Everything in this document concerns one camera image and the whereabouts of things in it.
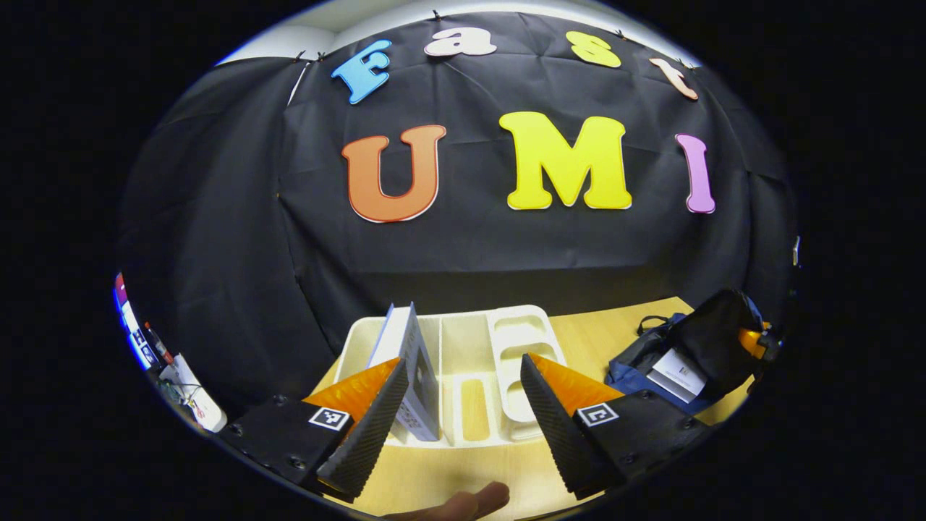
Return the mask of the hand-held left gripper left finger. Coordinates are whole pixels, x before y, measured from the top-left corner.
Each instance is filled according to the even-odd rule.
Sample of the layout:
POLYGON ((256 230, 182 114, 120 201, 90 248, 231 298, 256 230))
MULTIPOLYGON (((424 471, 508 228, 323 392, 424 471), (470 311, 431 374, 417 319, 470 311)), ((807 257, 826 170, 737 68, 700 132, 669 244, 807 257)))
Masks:
POLYGON ((398 357, 304 399, 275 395, 218 437, 300 488, 352 502, 363 491, 408 390, 398 357))

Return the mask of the computer monitor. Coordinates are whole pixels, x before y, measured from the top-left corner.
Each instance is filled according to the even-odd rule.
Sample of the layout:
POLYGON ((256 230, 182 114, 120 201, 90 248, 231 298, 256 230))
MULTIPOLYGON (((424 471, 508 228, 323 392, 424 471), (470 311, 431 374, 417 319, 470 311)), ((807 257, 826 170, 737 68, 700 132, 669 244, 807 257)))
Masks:
POLYGON ((148 338, 143 333, 143 329, 135 316, 135 311, 130 306, 125 280, 121 271, 116 274, 114 280, 114 299, 116 306, 119 308, 120 323, 122 323, 130 349, 135 354, 135 358, 142 370, 150 372, 150 370, 161 369, 162 364, 158 355, 149 345, 148 338))

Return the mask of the white book with grey pattern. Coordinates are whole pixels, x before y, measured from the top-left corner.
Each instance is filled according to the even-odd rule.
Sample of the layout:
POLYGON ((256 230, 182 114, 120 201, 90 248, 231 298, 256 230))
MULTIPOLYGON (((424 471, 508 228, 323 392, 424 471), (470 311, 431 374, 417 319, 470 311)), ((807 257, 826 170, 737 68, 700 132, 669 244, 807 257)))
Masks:
POLYGON ((708 382, 708 377, 695 363, 675 349, 667 350, 653 364, 646 377, 685 404, 697 399, 708 382))

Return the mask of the blue-grey book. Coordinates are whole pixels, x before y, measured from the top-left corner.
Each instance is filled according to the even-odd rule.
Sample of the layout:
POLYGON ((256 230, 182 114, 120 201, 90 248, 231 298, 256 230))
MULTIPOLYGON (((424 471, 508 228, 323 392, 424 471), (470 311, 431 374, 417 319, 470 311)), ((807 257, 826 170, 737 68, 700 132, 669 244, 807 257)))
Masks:
POLYGON ((394 420, 394 435, 413 436, 417 441, 439 441, 439 391, 436 371, 420 329, 415 304, 391 305, 373 345, 367 367, 403 358, 408 387, 394 420))

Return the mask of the white side table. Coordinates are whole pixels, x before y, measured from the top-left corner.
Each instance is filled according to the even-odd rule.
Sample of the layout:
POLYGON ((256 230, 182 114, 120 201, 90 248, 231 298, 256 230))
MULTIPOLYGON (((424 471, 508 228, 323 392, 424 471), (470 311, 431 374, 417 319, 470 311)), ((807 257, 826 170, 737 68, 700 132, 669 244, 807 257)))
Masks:
POLYGON ((192 419, 199 428, 218 433, 227 425, 227 415, 206 392, 182 354, 172 357, 172 363, 160 373, 158 383, 166 390, 169 399, 192 413, 192 419))

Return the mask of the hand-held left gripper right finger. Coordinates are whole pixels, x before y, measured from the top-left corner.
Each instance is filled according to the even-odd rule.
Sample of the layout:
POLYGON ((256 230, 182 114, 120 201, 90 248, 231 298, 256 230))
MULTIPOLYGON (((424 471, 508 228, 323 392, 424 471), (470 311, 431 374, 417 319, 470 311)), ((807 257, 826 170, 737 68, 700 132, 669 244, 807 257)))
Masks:
POLYGON ((641 481, 713 432, 651 390, 621 393, 534 352, 520 365, 530 409, 579 500, 641 481))

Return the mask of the cream plastic bookshelf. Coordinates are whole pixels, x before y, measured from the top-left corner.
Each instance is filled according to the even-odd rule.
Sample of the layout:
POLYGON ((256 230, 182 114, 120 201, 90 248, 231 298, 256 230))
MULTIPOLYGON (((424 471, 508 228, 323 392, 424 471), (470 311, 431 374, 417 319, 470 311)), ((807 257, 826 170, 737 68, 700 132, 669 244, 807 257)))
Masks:
POLYGON ((440 389, 441 436, 419 441, 395 425, 389 446, 463 449, 530 443, 541 436, 520 381, 522 356, 566 364, 546 312, 535 305, 423 315, 421 333, 440 389))

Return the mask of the black backdrop cloth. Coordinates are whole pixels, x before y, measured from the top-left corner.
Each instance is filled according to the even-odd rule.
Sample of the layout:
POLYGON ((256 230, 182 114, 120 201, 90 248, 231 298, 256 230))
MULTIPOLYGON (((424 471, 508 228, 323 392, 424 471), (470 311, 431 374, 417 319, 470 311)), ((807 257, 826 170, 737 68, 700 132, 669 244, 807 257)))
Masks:
POLYGON ((784 160, 710 69, 661 57, 490 11, 319 62, 219 65, 129 175, 133 309, 231 419, 307 396, 390 305, 564 315, 737 288, 781 322, 799 237, 784 160))

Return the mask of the red bottle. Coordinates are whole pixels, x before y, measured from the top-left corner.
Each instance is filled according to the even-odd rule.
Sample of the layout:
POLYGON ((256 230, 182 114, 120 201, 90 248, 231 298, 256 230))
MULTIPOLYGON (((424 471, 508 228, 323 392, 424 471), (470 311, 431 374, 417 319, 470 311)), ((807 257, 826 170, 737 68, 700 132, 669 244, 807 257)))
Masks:
POLYGON ((158 353, 159 357, 163 360, 165 364, 172 365, 174 363, 174 357, 166 349, 166 346, 163 343, 163 341, 160 339, 160 336, 156 333, 155 330, 153 330, 151 323, 145 322, 143 326, 145 327, 146 332, 148 332, 148 336, 150 337, 150 342, 153 348, 158 353))

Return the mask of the blue schoolbag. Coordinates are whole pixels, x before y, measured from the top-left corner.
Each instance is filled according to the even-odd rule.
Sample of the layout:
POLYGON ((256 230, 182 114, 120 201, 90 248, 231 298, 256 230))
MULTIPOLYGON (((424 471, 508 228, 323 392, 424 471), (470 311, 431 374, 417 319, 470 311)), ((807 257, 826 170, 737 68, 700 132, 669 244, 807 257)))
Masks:
POLYGON ((760 330, 763 322, 753 300, 735 289, 718 291, 690 313, 647 315, 638 323, 636 339, 609 362, 604 382, 623 394, 650 391, 682 412, 697 415, 770 364, 754 359, 738 340, 739 329, 760 330), (670 349, 692 360, 708 377, 707 386, 689 404, 646 377, 670 349))

